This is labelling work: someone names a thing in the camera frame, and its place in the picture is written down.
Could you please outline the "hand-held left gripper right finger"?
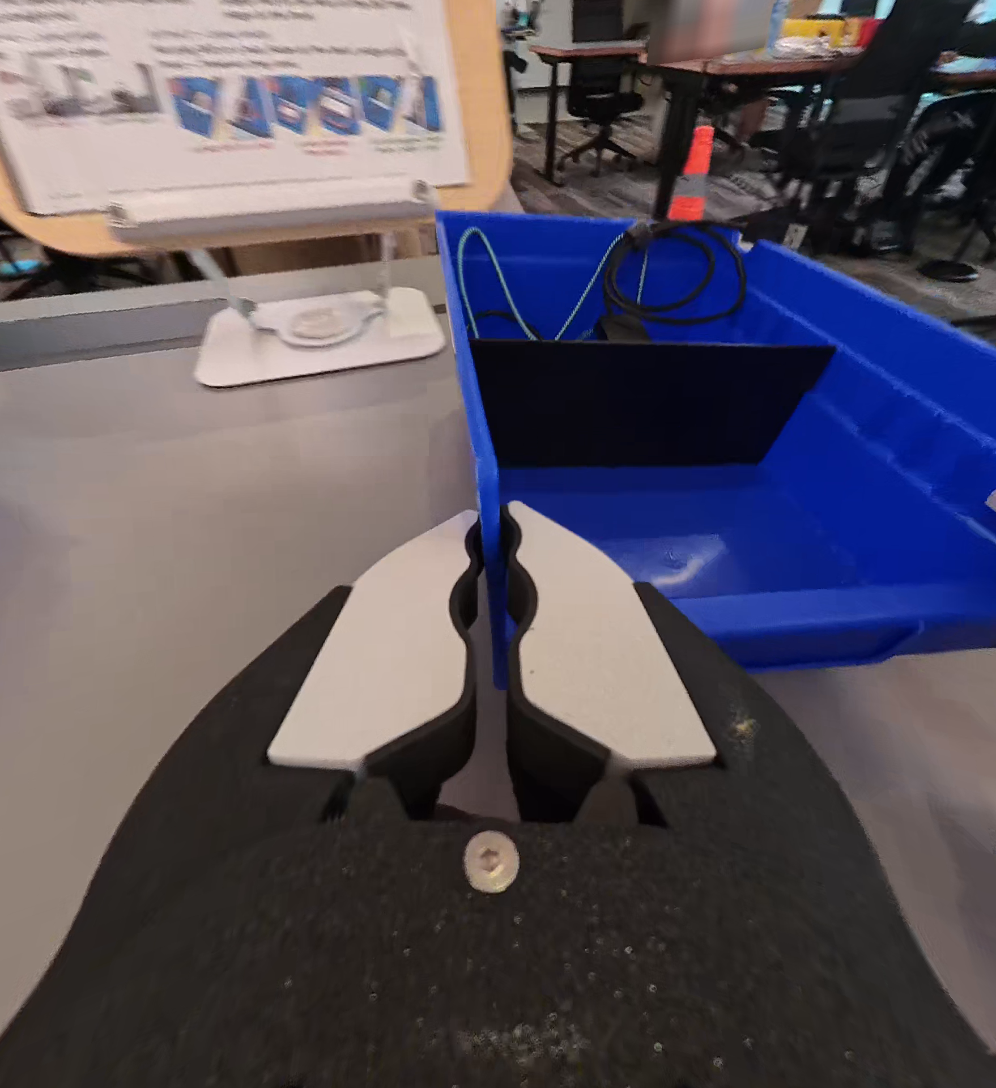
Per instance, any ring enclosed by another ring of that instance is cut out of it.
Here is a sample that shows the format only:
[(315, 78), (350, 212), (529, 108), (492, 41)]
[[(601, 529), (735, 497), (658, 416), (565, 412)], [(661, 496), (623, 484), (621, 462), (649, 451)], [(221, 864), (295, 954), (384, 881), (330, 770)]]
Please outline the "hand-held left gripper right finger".
[(509, 680), (526, 710), (622, 770), (708, 766), (708, 727), (634, 579), (521, 500), (505, 506)]

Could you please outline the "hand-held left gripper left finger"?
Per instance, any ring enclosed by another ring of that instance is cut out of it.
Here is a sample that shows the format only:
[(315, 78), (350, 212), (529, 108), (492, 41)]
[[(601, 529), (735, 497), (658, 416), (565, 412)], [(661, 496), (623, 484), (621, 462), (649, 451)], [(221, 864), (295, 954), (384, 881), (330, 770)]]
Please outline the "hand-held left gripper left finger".
[(471, 570), (463, 510), (364, 571), (331, 626), (269, 749), (276, 766), (359, 771), (389, 743), (451, 710), (467, 644), (454, 588)]

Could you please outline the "blue storage bin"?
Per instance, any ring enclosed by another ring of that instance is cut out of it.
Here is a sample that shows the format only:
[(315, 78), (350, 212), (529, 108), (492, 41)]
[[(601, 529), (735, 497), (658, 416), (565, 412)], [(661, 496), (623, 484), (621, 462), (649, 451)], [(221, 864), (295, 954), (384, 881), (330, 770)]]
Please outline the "blue storage bin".
[[(501, 510), (522, 500), (678, 606), (749, 670), (996, 647), (996, 347), (770, 242), (745, 246), (731, 320), (651, 343), (831, 346), (760, 463), (506, 469), (474, 369), (478, 339), (602, 342), (601, 265), (634, 221), (436, 215), (474, 455), (493, 676), (513, 633)], [(649, 299), (694, 282), (649, 257)]]

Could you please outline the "black usb hub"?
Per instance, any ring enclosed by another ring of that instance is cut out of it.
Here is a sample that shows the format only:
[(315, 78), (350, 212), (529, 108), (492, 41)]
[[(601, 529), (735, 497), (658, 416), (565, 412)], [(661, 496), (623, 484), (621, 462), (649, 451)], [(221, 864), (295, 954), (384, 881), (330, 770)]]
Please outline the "black usb hub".
[[(603, 310), (597, 338), (649, 343), (651, 327), (688, 331), (731, 320), (747, 298), (738, 228), (716, 221), (639, 222), (614, 242), (601, 265)], [(694, 257), (694, 282), (674, 297), (649, 299), (649, 257), (674, 248)]]

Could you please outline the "black bin divider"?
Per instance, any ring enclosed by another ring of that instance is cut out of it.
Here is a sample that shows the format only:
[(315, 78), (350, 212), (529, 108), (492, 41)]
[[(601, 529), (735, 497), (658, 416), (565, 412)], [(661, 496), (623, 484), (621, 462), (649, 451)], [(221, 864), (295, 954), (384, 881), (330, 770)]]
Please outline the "black bin divider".
[(506, 469), (757, 465), (836, 351), (819, 345), (472, 342)]

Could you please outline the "black office chair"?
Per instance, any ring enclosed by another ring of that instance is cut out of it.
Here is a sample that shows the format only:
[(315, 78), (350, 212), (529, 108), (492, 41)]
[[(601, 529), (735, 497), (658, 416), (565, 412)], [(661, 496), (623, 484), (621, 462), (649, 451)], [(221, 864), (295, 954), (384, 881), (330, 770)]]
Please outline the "black office chair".
[(811, 112), (777, 149), (782, 203), (768, 213), (768, 239), (798, 252), (826, 252), (838, 242), (860, 183), (880, 173), (913, 118), (923, 83), (903, 91), (846, 95)]
[[(620, 1), (574, 1), (571, 3), (571, 42), (599, 45), (605, 41), (632, 44), (634, 38), (624, 29)], [(614, 154), (616, 164), (625, 161), (632, 171), (639, 159), (634, 152), (614, 143), (615, 124), (634, 116), (644, 104), (640, 92), (624, 87), (624, 74), (631, 59), (627, 55), (579, 57), (571, 61), (567, 108), (571, 118), (585, 125), (595, 126), (597, 135), (560, 156), (556, 172), (561, 174), (569, 163), (577, 163), (586, 152), (597, 154), (594, 175), (602, 171), (603, 154)]]

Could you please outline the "orange cone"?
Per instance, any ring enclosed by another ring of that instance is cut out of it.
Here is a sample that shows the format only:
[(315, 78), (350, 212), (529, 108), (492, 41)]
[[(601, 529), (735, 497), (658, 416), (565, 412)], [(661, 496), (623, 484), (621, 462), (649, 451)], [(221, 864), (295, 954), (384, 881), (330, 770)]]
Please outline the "orange cone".
[(691, 148), (676, 181), (668, 209), (672, 222), (700, 222), (704, 220), (708, 203), (708, 176), (714, 143), (713, 126), (694, 127)]

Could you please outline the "brown office desk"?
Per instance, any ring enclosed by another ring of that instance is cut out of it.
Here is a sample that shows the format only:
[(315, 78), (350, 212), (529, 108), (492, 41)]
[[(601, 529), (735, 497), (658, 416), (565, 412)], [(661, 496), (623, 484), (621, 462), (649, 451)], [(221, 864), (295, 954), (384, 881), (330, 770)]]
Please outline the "brown office desk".
[(656, 217), (664, 215), (669, 210), (675, 182), (681, 174), (685, 156), (692, 143), (698, 101), (708, 82), (723, 79), (731, 84), (750, 83), (760, 92), (777, 86), (819, 85), (854, 67), (866, 55), (859, 49), (846, 49), (817, 57), (782, 59), (765, 50), (747, 50), (726, 58), (656, 63), (647, 60), (644, 44), (638, 39), (576, 45), (534, 44), (529, 49), (550, 70), (543, 143), (545, 158), (543, 166), (536, 173), (554, 186), (563, 184), (557, 171), (562, 65), (571, 65), (585, 59), (607, 59), (618, 62), (620, 72), (645, 71), (657, 74), (665, 83), (669, 98), (665, 129), (657, 152), (659, 180), (653, 205)]

